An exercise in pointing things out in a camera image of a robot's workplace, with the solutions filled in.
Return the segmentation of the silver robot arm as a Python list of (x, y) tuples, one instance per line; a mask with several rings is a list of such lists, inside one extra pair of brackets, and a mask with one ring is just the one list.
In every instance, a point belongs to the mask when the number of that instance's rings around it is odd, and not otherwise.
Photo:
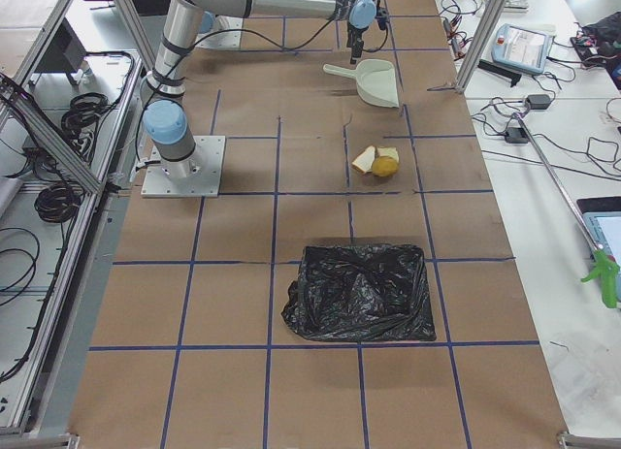
[[(209, 51), (205, 13), (248, 18), (246, 38), (274, 23), (279, 39)], [(227, 195), (348, 192), (350, 134), (375, 126), (359, 82), (375, 19), (374, 0), (171, 0), (141, 91), (149, 175), (168, 195), (197, 195), (212, 175)]]

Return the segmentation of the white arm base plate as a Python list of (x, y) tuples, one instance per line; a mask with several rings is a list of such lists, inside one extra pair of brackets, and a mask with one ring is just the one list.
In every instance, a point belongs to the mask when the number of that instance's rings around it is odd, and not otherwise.
[(150, 160), (159, 164), (149, 166), (142, 185), (146, 198), (216, 198), (219, 194), (222, 165), (225, 155), (224, 136), (194, 136), (193, 154), (179, 162), (160, 156), (153, 147)]

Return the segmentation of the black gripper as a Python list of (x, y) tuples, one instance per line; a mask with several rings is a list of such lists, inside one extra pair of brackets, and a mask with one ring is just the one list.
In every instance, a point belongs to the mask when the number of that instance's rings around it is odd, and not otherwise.
[(346, 47), (351, 49), (350, 64), (356, 64), (356, 59), (361, 58), (363, 53), (363, 34), (366, 27), (356, 27), (351, 22), (347, 24)]

